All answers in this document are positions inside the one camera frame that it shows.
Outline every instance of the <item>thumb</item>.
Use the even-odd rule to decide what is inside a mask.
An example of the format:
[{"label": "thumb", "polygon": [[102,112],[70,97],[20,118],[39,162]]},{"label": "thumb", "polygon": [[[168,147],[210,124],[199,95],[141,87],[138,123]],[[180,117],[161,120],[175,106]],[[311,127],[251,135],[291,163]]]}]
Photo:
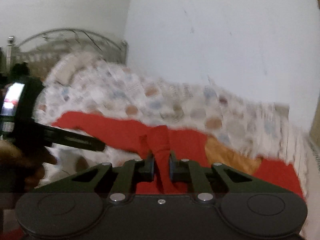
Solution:
[{"label": "thumb", "polygon": [[32,167],[34,163],[23,156],[21,150],[8,141],[0,141],[0,164]]}]

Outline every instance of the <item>human hand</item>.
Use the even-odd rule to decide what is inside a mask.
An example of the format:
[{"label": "human hand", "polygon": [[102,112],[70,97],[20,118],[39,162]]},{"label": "human hand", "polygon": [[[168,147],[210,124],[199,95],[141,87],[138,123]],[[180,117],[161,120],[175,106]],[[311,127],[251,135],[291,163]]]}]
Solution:
[{"label": "human hand", "polygon": [[45,176],[43,163],[57,164],[57,160],[45,148],[32,148],[27,150],[27,157],[24,153],[8,141],[0,141],[0,164],[7,164],[17,167],[33,169],[35,172],[24,179],[25,191],[38,186],[40,180]]}]

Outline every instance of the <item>polka dot bed sheet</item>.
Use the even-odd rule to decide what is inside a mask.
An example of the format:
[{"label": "polka dot bed sheet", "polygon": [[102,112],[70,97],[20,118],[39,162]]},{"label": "polka dot bed sheet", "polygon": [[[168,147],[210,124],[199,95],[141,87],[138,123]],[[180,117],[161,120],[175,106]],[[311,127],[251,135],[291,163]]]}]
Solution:
[{"label": "polka dot bed sheet", "polygon": [[[307,193],[308,143],[299,129],[278,114],[274,104],[246,101],[212,80],[207,86],[170,83],[137,75],[125,66],[99,58],[75,71],[68,84],[62,85],[49,76],[34,111],[39,123],[50,125],[64,112],[81,111],[136,119],[150,126],[197,129],[216,136],[243,155],[292,162],[302,190]],[[120,166],[129,159],[140,159],[136,154],[110,147],[103,153],[95,153],[55,145],[51,151],[59,165],[46,166],[42,184],[74,174],[79,156],[89,166],[101,162]]]}]

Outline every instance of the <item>device screen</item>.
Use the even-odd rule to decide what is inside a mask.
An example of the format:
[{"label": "device screen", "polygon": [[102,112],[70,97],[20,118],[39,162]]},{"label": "device screen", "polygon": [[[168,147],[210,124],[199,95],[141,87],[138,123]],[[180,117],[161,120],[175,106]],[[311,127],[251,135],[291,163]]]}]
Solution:
[{"label": "device screen", "polygon": [[8,91],[5,95],[4,103],[1,109],[1,115],[8,115],[8,116],[15,115],[23,87],[24,87],[24,84],[14,83],[12,86],[8,88]]}]

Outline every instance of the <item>metal headboard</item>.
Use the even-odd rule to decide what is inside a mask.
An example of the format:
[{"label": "metal headboard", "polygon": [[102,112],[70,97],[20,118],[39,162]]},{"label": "metal headboard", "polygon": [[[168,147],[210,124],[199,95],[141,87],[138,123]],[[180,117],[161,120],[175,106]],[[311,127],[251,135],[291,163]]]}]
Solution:
[{"label": "metal headboard", "polygon": [[95,51],[107,62],[126,64],[128,43],[115,42],[98,33],[76,29],[52,29],[33,35],[19,44],[8,38],[1,72],[8,75],[16,63],[27,62],[32,76],[46,78],[50,69],[66,54],[76,50]]}]

